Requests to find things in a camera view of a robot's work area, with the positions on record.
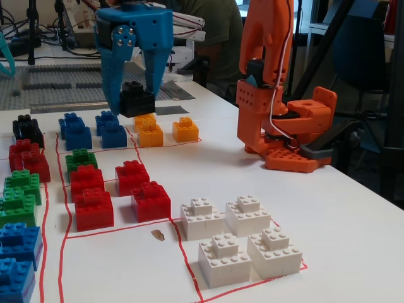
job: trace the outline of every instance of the desk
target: desk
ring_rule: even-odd
[[[304,69],[306,70],[307,65],[309,64],[310,52],[313,47],[313,39],[312,35],[325,35],[328,29],[328,25],[324,23],[310,23],[309,25],[309,35],[307,37],[307,47],[306,47],[306,55],[304,58]],[[394,47],[394,35],[384,35],[384,46],[387,49],[393,49]]]
[[[161,220],[140,226],[134,221],[130,197],[117,197],[114,168],[139,158],[151,180],[170,196],[172,218],[180,217],[180,205],[190,203],[191,198],[207,196],[224,211],[226,202],[252,193],[303,251],[308,269],[299,274],[240,289],[259,283],[252,271],[251,283],[210,290],[196,264],[199,241],[182,241],[205,300],[379,303],[402,299],[404,212],[330,166],[312,174],[264,169],[263,161],[245,153],[237,139],[235,107],[193,82],[178,85],[196,99],[158,101],[157,106],[182,105],[198,125],[202,141],[173,146],[172,122],[180,115],[157,117],[165,145],[171,147],[139,148],[137,153],[129,135],[128,149],[105,151],[99,137],[92,137],[92,151],[114,204],[115,226],[109,229],[76,232],[66,180],[66,151],[57,137],[62,113],[33,115],[45,133],[52,181],[42,189],[42,206],[38,206],[37,224],[45,230],[47,254],[45,263],[44,256],[41,258],[42,271],[36,272],[32,303],[40,302],[40,288],[48,303],[61,302],[60,297],[66,303],[200,301],[173,224]],[[94,117],[99,112],[78,115],[94,132]],[[0,184],[9,175],[6,158],[8,146],[14,142],[11,122],[28,113],[0,112]],[[131,120],[119,120],[133,134]],[[163,242],[151,235],[155,229],[164,234]],[[246,245],[246,238],[241,243]]]

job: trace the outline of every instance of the stacked lego bricks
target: stacked lego bricks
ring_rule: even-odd
[[[181,223],[187,241],[199,243],[198,264],[210,288],[250,280],[251,266],[262,279],[298,273],[302,253],[280,227],[270,228],[271,215],[254,196],[226,203],[221,214],[208,198],[181,205]],[[223,233],[226,226],[231,233]],[[238,238],[247,238],[247,247]]]
[[[43,242],[36,212],[40,183],[51,175],[38,121],[29,115],[13,122],[16,143],[9,147],[11,176],[0,198],[0,302],[28,303],[35,287]]]

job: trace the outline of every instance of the black chair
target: black chair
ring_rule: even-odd
[[[347,16],[334,39],[333,64],[336,77],[359,91],[356,111],[362,110],[365,93],[388,94],[389,64],[384,54],[382,23]]]

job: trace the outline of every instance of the green shirt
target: green shirt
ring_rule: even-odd
[[[205,21],[205,41],[196,42],[196,45],[223,44],[215,69],[211,71],[211,80],[235,84],[242,78],[239,61],[243,29],[235,0],[178,0],[178,4],[180,9],[173,8],[179,13]]]

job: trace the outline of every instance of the blue lego brick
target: blue lego brick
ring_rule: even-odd
[[[62,140],[66,139],[66,128],[69,128],[72,124],[79,124],[85,127],[83,119],[78,117],[74,112],[71,114],[67,112],[64,114],[64,119],[59,119]]]
[[[95,116],[95,123],[97,124],[97,136],[101,136],[101,126],[106,126],[108,121],[116,121],[119,124],[118,117],[115,116],[110,110],[102,111],[101,116]]]
[[[91,139],[90,128],[80,123],[71,123],[70,127],[65,129],[66,150],[80,150],[86,148],[91,150],[93,142]]]
[[[39,227],[27,227],[25,223],[8,223],[0,229],[0,243],[0,259],[29,261],[34,270],[37,270],[44,246]]]
[[[29,303],[35,287],[31,262],[0,259],[0,302]]]
[[[126,131],[117,121],[109,121],[101,126],[102,148],[127,147]]]

